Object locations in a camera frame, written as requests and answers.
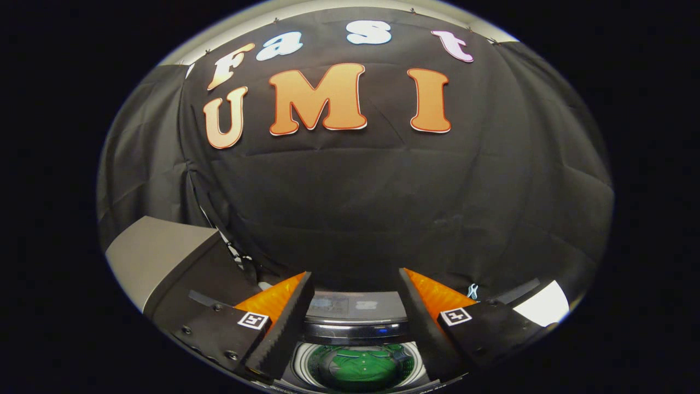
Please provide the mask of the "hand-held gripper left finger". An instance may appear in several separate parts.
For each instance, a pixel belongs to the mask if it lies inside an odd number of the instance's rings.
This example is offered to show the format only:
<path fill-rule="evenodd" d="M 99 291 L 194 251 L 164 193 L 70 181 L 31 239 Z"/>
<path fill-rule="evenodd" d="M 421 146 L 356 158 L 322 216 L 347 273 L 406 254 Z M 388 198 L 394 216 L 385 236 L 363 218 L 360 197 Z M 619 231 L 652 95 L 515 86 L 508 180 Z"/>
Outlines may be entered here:
<path fill-rule="evenodd" d="M 240 302 L 213 304 L 171 330 L 173 339 L 240 379 L 271 384 L 282 378 L 314 295 L 303 272 Z"/>

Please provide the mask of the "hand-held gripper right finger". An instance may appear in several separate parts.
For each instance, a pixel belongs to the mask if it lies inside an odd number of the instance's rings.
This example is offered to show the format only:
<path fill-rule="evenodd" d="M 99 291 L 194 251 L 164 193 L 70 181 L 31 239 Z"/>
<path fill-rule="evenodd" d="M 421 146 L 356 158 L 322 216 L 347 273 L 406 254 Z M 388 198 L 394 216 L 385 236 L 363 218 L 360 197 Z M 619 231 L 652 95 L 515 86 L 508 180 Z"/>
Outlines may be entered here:
<path fill-rule="evenodd" d="M 410 338 L 427 375 L 448 383 L 491 369 L 535 344 L 558 325 L 558 283 L 532 280 L 495 298 L 474 300 L 407 268 L 398 294 Z"/>

